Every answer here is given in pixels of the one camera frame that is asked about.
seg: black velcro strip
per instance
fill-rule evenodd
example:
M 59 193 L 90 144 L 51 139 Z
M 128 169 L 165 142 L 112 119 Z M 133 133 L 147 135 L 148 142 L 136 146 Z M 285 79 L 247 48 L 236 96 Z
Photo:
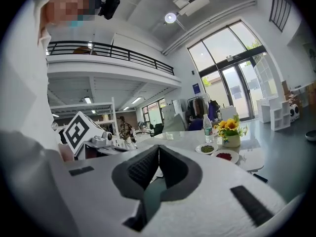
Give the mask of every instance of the black velcro strip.
M 257 227 L 273 217 L 273 214 L 244 186 L 231 188 L 231 191 Z
M 69 173 L 71 176 L 77 176 L 77 175 L 81 175 L 81 174 L 84 174 L 84 173 L 92 171 L 92 170 L 94 170 L 93 167 L 87 166 L 87 167 L 83 167 L 83 168 L 69 170 Z

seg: plastic bottle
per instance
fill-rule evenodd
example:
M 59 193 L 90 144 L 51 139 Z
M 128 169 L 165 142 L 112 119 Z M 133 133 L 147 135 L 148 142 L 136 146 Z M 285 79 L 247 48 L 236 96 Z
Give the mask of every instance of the plastic bottle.
M 213 141 L 213 130 L 212 130 L 212 122 L 209 120 L 207 114 L 203 115 L 203 128 L 205 132 L 205 139 L 206 142 L 212 142 Z

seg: white duct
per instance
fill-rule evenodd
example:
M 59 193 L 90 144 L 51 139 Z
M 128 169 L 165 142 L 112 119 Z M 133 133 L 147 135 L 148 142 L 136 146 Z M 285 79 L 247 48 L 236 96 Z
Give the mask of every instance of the white duct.
M 181 46 L 190 37 L 192 37 L 197 32 L 201 31 L 202 29 L 204 29 L 208 25 L 210 25 L 210 24 L 212 24 L 212 23 L 214 23 L 216 21 L 219 21 L 222 18 L 224 18 L 226 16 L 229 16 L 229 15 L 231 15 L 231 14 L 237 12 L 237 11 L 243 10 L 243 9 L 251 7 L 251 6 L 255 6 L 256 4 L 257 4 L 256 0 L 248 0 L 246 2 L 242 2 L 242 3 L 236 4 L 236 5 L 230 7 L 228 9 L 226 9 L 226 10 L 223 10 L 223 11 L 215 14 L 215 15 L 212 15 L 208 19 L 202 21 L 201 23 L 199 23 L 195 27 L 193 27 L 190 30 L 188 30 L 179 39 L 177 39 L 173 44 L 171 44 L 169 47 L 167 47 L 162 53 L 164 55 L 168 55 L 169 53 L 174 51 L 176 48 Z

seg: green food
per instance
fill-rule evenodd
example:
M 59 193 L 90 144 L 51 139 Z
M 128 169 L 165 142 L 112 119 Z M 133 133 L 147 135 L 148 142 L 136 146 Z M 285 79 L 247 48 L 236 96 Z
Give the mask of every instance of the green food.
M 201 151 L 203 153 L 209 153 L 209 152 L 212 152 L 214 150 L 214 148 L 212 146 L 203 146 L 201 147 Z

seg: white vase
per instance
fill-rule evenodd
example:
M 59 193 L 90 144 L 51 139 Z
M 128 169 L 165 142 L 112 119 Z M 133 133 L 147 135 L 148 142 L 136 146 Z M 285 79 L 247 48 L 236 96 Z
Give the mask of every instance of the white vase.
M 234 135 L 234 136 L 228 136 L 227 141 L 222 142 L 223 147 L 225 148 L 237 148 L 240 146 L 240 136 Z

